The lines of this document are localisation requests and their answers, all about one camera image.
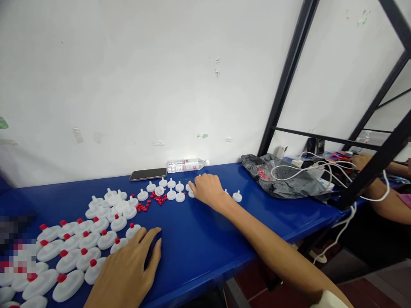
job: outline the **phone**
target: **phone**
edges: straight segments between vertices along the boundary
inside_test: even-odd
[[[165,178],[166,176],[167,176],[166,168],[137,170],[131,174],[130,182],[150,180],[153,178],[161,178],[161,177]]]

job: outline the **plastic bottle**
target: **plastic bottle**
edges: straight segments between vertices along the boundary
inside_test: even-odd
[[[167,162],[167,173],[200,170],[201,168],[209,165],[209,160],[202,160],[199,158],[189,160],[170,160]]]
[[[371,130],[364,130],[358,137],[357,137],[357,139],[355,140],[355,141],[357,141],[357,142],[361,142],[361,143],[368,143],[369,142],[369,139],[370,139],[370,136],[369,136],[369,134],[371,133],[372,131]],[[363,148],[360,148],[360,147],[351,147],[351,149],[350,149],[350,151],[351,152],[354,152],[354,153],[360,153],[361,152],[361,150],[362,150]]]

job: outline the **blue table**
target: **blue table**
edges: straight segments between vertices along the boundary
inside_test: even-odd
[[[218,175],[223,189],[227,188],[231,195],[240,190],[243,195],[240,205],[290,243],[343,216],[337,209],[312,198],[280,200],[269,196],[239,163],[171,174],[167,178],[173,178],[177,183],[181,181],[185,186],[202,173]],[[16,206],[37,212],[37,220],[25,234],[35,238],[42,223],[53,226],[62,219],[68,222],[85,219],[91,196],[103,197],[108,187],[121,189],[130,195],[137,194],[148,184],[148,181],[130,182],[128,178],[122,176],[14,189],[1,195],[0,202],[7,204],[9,209]],[[157,226],[163,229],[162,258],[153,287],[142,307],[179,306],[233,277],[256,256],[250,244],[225,217],[188,197],[188,193],[183,203],[166,201],[160,206],[153,201],[148,212],[138,213],[130,222],[147,229]],[[118,235],[125,237],[126,230],[127,227]],[[109,249],[102,252],[102,256],[108,254]],[[51,268],[55,268],[59,258],[48,262]],[[46,294],[48,307],[82,307],[91,288],[84,283],[74,297],[61,304],[51,299],[52,289]],[[16,294],[15,300],[21,301],[21,293]]]

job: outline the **hand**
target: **hand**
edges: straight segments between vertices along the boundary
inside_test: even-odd
[[[130,242],[110,255],[101,269],[84,308],[136,308],[151,289],[161,258],[161,239],[154,246],[146,270],[144,261],[154,237],[161,228],[140,228]]]
[[[365,165],[368,164],[371,158],[372,158],[372,155],[368,153],[360,153],[358,155],[355,155],[351,159],[351,161],[357,166],[356,169],[361,171],[365,167]]]
[[[189,182],[191,190],[194,196],[201,202],[209,205],[215,211],[221,213],[221,199],[228,196],[221,187],[220,179],[216,175],[203,174],[202,176],[197,176],[194,181]]]

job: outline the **small red plastic piece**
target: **small red plastic piece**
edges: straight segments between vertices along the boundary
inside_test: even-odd
[[[63,249],[62,251],[60,251],[60,257],[65,257],[69,252],[65,249]]]
[[[67,275],[60,274],[60,275],[57,277],[57,282],[58,282],[58,283],[62,283],[63,281],[66,280],[66,278],[67,278]]]
[[[36,274],[36,273],[31,273],[31,274],[29,274],[29,276],[30,276],[30,277],[27,277],[27,280],[28,280],[29,282],[32,282],[34,279],[37,278],[37,274]]]

